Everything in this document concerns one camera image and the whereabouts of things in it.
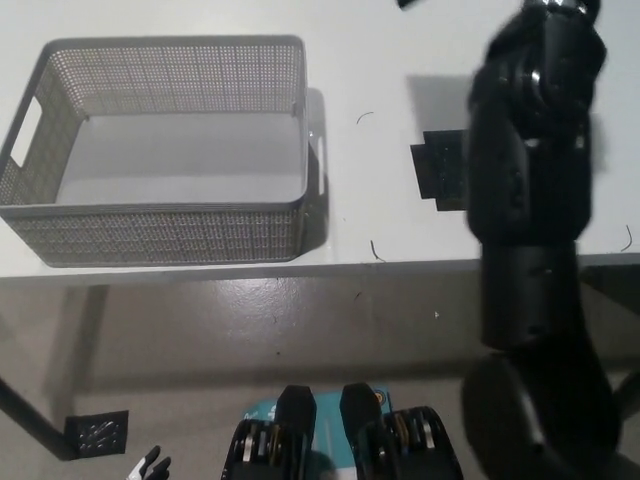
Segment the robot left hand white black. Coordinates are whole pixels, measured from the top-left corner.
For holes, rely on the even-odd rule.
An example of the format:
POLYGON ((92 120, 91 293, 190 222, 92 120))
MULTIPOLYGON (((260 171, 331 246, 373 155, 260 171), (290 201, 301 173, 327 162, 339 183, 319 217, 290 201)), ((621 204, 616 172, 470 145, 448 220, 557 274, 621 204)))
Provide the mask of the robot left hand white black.
POLYGON ((154 446, 143 456, 125 477, 126 480, 168 480, 170 477, 171 457, 160 459, 162 449, 154 446))

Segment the robot right hand white black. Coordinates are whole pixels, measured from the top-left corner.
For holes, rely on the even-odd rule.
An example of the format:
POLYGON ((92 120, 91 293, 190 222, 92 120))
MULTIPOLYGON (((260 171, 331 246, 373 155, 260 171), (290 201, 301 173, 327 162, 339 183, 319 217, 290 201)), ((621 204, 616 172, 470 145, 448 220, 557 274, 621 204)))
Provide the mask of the robot right hand white black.
POLYGON ((579 13, 590 22, 595 22, 600 9, 600 0, 524 0, 522 8, 540 7, 549 11, 579 13))

